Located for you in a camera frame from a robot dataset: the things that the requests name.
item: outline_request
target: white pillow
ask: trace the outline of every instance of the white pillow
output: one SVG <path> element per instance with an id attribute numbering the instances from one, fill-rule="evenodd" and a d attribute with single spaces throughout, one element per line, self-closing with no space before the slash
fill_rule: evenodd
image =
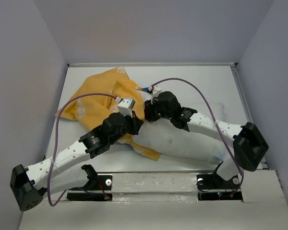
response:
<path id="1" fill-rule="evenodd" d="M 150 99 L 149 94 L 143 92 L 140 92 L 140 94 L 144 101 Z M 210 117 L 205 103 L 185 102 L 181 104 Z M 211 103 L 210 106 L 216 119 L 224 120 L 224 105 L 222 103 Z M 142 147 L 163 154 L 194 158 L 212 163 L 219 163 L 226 154 L 222 142 L 199 133 L 190 133 L 175 128 L 170 121 L 163 118 L 155 122 L 145 120 L 139 134 L 133 136 L 132 140 Z"/>

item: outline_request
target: white wall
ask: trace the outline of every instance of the white wall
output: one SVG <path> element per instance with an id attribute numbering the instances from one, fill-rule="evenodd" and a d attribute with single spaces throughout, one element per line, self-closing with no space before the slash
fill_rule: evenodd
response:
<path id="1" fill-rule="evenodd" d="M 288 0 L 276 0 L 240 61 L 239 73 L 255 123 L 270 149 L 288 203 Z"/>
<path id="2" fill-rule="evenodd" d="M 35 0 L 67 63 L 238 62 L 273 0 Z"/>
<path id="3" fill-rule="evenodd" d="M 21 212 L 12 168 L 42 160 L 66 73 L 65 61 L 32 0 L 0 0 L 0 229 Z"/>

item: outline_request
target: purple cable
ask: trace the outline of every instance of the purple cable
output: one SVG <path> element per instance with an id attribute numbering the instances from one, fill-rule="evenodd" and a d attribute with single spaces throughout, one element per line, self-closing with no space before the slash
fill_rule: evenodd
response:
<path id="1" fill-rule="evenodd" d="M 205 101 L 205 103 L 206 103 L 206 105 L 207 105 L 207 107 L 208 107 L 208 109 L 209 109 L 209 112 L 210 112 L 210 114 L 211 114 L 212 120 L 213 120 L 213 122 L 214 122 L 215 125 L 216 125 L 217 131 L 219 132 L 219 134 L 220 134 L 220 136 L 221 136 L 221 139 L 222 139 L 222 141 L 223 141 L 223 143 L 224 143 L 224 145 L 225 145 L 225 148 L 227 149 L 228 153 L 230 154 L 230 157 L 231 157 L 232 160 L 234 161 L 234 163 L 235 163 L 235 165 L 237 166 L 237 169 L 238 169 L 238 171 L 239 171 L 239 173 L 240 173 L 240 175 L 241 175 L 241 182 L 240 182 L 238 188 L 237 188 L 235 191 L 233 191 L 231 194 L 229 194 L 229 195 L 227 195 L 227 196 L 225 196 L 225 197 L 231 196 L 232 194 L 234 194 L 235 192 L 237 192 L 237 191 L 240 189 L 241 184 L 242 184 L 242 182 L 243 182 L 244 173 L 243 173 L 243 171 L 241 170 L 241 168 L 240 168 L 238 162 L 236 161 L 234 155 L 233 155 L 232 152 L 230 151 L 230 148 L 229 148 L 229 146 L 228 146 L 228 143 L 226 142 L 225 137 L 224 137 L 224 135 L 223 135 L 223 133 L 222 133 L 222 131 L 221 131 L 218 123 L 216 122 L 216 117 L 215 117 L 215 115 L 213 114 L 212 109 L 211 109 L 211 107 L 210 107 L 207 99 L 205 98 L 205 96 L 203 95 L 203 93 L 202 93 L 195 85 L 193 85 L 191 82 L 189 82 L 189 81 L 187 81 L 187 80 L 185 80 L 185 79 L 181 79 L 181 78 L 166 78 L 166 79 L 163 79 L 163 80 L 160 80 L 160 81 L 156 82 L 155 84 L 152 84 L 152 87 L 156 86 L 156 85 L 159 84 L 159 83 L 162 83 L 162 82 L 164 82 L 164 81 L 169 81 L 169 80 L 183 81 L 183 82 L 191 85 L 193 88 L 195 88 L 195 89 L 197 90 L 197 92 L 201 95 L 201 97 L 202 97 L 203 100 Z"/>
<path id="2" fill-rule="evenodd" d="M 67 190 L 65 190 L 58 198 L 58 200 L 53 204 L 51 201 L 51 197 L 50 197 L 50 180 L 51 180 L 51 173 L 52 173 L 52 169 L 53 169 L 53 162 L 55 162 L 56 156 L 57 156 L 57 150 L 58 150 L 58 132 L 59 132 L 59 120 L 60 117 L 64 111 L 64 109 L 73 101 L 82 98 L 82 97 L 87 97 L 87 96 L 92 96 L 92 95 L 102 95 L 102 96 L 108 96 L 108 97 L 112 97 L 114 99 L 116 99 L 116 96 L 113 96 L 111 94 L 107 94 L 107 93 L 102 93 L 102 92 L 93 92 L 93 93 L 87 93 L 87 94 L 83 94 L 80 96 L 77 96 L 75 98 L 72 98 L 70 101 L 68 101 L 60 110 L 59 115 L 57 117 L 57 121 L 56 121 L 56 135 L 55 135 L 55 144 L 54 144 L 54 150 L 53 150 L 53 157 L 52 157 L 52 163 L 50 165 L 50 169 L 49 169 L 49 174 L 48 174 L 48 178 L 47 178 L 47 196 L 48 196 L 48 202 L 50 204 L 50 206 L 54 207 L 55 205 L 57 205 L 57 203 L 61 200 L 61 198 L 63 197 L 63 195 L 66 193 Z"/>

